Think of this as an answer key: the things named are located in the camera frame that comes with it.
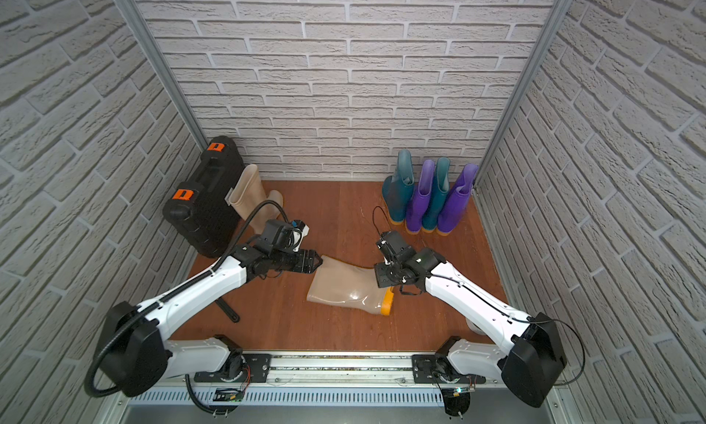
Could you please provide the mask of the beige rain boot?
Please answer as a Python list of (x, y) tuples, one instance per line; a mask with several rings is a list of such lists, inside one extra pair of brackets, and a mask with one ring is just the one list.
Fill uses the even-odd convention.
[(391, 288), (378, 286), (375, 269), (323, 256), (323, 263), (314, 274), (306, 300), (388, 317), (392, 312), (394, 296)]
[[(245, 167), (241, 177), (231, 190), (227, 192), (225, 201), (235, 212), (244, 220), (250, 216), (252, 211), (262, 202), (270, 200), (276, 202), (280, 207), (283, 207), (283, 195), (277, 190), (272, 190), (266, 194), (262, 185), (259, 168), (255, 164)], [(255, 215), (249, 226), (253, 229), (256, 235), (260, 235), (268, 220), (277, 219), (281, 213), (271, 205), (263, 206)]]

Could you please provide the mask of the purple rain boot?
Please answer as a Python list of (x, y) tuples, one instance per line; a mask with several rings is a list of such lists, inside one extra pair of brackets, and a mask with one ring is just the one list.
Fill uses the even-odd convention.
[(422, 229), (422, 219), (431, 201), (434, 174), (435, 162), (431, 159), (425, 160), (419, 181), (406, 208), (406, 230), (410, 234), (418, 234)]
[(438, 216), (437, 231), (439, 234), (447, 236), (460, 223), (473, 193), (474, 182), (479, 170), (480, 167), (476, 164), (467, 164), (463, 167)]

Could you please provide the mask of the teal rain boot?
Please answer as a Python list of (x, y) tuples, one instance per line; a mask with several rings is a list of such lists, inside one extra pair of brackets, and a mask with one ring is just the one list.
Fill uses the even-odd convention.
[(414, 184), (411, 153), (402, 149), (397, 156), (395, 172), (388, 176), (382, 185), (382, 197), (393, 225), (400, 225), (406, 219), (406, 208), (412, 198)]
[(431, 232), (437, 227), (438, 217), (450, 191), (449, 173), (450, 159), (448, 157), (440, 157), (434, 170), (428, 210), (422, 219), (422, 227), (425, 231)]

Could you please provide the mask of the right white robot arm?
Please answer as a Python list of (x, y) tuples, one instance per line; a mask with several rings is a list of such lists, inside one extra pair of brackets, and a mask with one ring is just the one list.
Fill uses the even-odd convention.
[(526, 405), (543, 404), (567, 365), (556, 320), (501, 302), (433, 249), (415, 251), (398, 232), (381, 234), (377, 247), (384, 256), (374, 268), (380, 288), (413, 285), (454, 308), (494, 342), (454, 339), (442, 357), (456, 374), (500, 380)]

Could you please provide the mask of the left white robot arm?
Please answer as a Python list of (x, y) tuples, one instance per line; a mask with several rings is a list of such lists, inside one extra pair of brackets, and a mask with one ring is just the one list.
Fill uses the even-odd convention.
[(134, 398), (168, 378), (209, 373), (233, 381), (244, 370), (241, 348), (215, 336), (175, 341), (173, 334), (207, 306), (269, 271), (312, 274), (322, 264), (313, 249), (264, 253), (238, 245), (175, 289), (133, 306), (121, 302), (105, 317), (99, 344), (84, 379), (92, 398), (121, 392)]

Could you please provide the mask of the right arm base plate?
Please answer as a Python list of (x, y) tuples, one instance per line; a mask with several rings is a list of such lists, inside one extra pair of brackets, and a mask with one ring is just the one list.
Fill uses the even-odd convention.
[(435, 354), (413, 354), (412, 373), (416, 384), (424, 385), (483, 385), (486, 378), (476, 374), (461, 375), (445, 357)]

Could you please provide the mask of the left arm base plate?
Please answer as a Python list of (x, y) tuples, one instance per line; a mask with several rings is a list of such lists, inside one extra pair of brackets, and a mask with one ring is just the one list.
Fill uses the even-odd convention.
[(198, 372), (193, 380), (196, 383), (265, 383), (272, 355), (267, 353), (244, 353), (227, 361), (215, 373)]

